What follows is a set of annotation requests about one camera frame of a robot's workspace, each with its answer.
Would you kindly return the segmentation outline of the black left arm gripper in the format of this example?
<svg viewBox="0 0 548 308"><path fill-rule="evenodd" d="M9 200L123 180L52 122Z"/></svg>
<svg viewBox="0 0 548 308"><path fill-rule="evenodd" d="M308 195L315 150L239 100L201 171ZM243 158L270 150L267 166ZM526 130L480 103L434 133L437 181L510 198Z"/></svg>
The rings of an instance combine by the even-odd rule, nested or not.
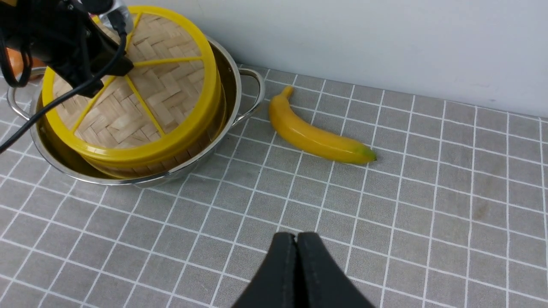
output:
<svg viewBox="0 0 548 308"><path fill-rule="evenodd" d="M1 52L12 87L26 85L33 59L88 98L103 88L104 76L123 77L134 68L125 52L134 23L121 0L3 0L0 6L1 47L24 59L22 72L12 73Z"/></svg>

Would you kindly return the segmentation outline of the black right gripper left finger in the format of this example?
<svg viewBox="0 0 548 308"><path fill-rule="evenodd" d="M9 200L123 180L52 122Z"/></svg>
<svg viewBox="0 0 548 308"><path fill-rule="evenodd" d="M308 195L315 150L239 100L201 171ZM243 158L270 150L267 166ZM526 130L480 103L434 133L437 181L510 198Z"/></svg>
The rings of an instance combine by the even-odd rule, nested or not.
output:
<svg viewBox="0 0 548 308"><path fill-rule="evenodd" d="M274 234L267 254L234 308L294 308L299 269L295 235Z"/></svg>

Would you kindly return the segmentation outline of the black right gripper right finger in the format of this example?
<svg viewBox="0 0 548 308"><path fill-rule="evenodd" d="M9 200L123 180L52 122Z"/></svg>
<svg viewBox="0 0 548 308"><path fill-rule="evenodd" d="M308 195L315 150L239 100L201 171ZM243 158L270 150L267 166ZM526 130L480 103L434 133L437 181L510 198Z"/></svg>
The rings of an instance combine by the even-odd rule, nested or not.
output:
<svg viewBox="0 0 548 308"><path fill-rule="evenodd" d="M298 234L296 251L296 307L374 307L336 264L317 233Z"/></svg>

